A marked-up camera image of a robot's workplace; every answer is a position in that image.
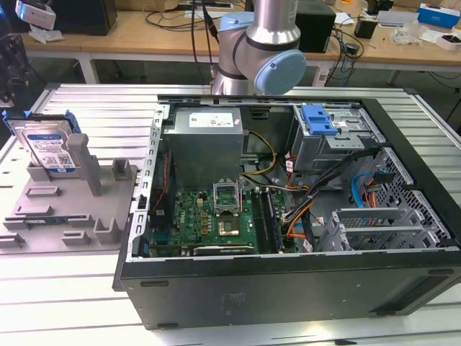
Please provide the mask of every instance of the motherboard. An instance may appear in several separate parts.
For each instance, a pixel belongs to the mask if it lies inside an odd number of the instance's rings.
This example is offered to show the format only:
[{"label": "motherboard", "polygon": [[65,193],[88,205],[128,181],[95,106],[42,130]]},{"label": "motherboard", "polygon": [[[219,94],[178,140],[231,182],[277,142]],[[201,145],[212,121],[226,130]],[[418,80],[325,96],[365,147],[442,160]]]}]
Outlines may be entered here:
[{"label": "motherboard", "polygon": [[216,210],[215,198],[212,190],[176,192],[172,226],[153,230],[151,256],[258,254],[282,246],[280,226],[286,206],[280,191],[242,191],[237,201],[231,191],[221,192],[219,205],[237,203],[237,213]]}]

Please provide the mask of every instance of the metal slotted worktable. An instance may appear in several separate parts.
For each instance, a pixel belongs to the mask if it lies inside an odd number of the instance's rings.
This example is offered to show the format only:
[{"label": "metal slotted worktable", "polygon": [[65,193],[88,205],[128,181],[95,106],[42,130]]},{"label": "metal slotted worktable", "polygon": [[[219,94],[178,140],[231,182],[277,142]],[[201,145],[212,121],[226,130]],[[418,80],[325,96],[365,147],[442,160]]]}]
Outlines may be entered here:
[{"label": "metal slotted worktable", "polygon": [[[208,94],[198,86],[62,85],[45,91],[34,112],[71,110],[101,164],[127,157],[143,165],[157,94]],[[461,140],[420,97],[402,89],[299,88],[319,99],[376,98],[461,205]],[[0,151],[0,220],[28,174],[29,158],[13,139]],[[0,345],[458,345],[461,285],[410,316],[241,327],[144,329],[126,293],[112,290],[117,253],[0,257]]]}]

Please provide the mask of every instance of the open computer tower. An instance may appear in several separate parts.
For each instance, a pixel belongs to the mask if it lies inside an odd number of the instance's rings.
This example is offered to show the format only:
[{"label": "open computer tower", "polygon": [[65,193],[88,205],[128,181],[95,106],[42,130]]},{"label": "open computer tower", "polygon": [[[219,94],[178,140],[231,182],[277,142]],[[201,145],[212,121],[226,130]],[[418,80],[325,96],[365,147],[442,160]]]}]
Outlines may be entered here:
[{"label": "open computer tower", "polygon": [[409,314],[460,211],[375,99],[158,96],[120,280],[147,329]]}]

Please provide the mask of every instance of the chip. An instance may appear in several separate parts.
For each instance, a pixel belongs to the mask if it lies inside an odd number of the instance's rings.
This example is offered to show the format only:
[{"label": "chip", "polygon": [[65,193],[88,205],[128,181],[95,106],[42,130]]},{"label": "chip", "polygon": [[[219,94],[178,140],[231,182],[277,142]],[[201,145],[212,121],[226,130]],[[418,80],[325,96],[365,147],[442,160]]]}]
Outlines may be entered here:
[{"label": "chip", "polygon": [[240,227],[238,218],[234,216],[221,216],[218,218],[219,236],[239,236]]}]

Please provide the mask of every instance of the ram slot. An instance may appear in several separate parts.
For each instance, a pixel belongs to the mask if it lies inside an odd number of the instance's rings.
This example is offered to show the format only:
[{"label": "ram slot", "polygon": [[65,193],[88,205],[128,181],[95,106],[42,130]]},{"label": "ram slot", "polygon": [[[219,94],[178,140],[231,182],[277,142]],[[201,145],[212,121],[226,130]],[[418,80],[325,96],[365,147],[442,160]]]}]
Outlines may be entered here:
[{"label": "ram slot", "polygon": [[269,201],[272,200],[266,192],[251,192],[251,204],[253,208],[253,221],[256,229],[256,239],[260,254],[274,254],[278,252],[275,241],[271,211],[274,215],[274,208]]},{"label": "ram slot", "polygon": [[266,221],[267,232],[269,233],[271,250],[277,253],[282,249],[282,235],[280,233],[279,223],[277,222],[277,215],[275,214],[274,202],[270,191],[262,193],[262,200],[264,205],[264,215]]}]

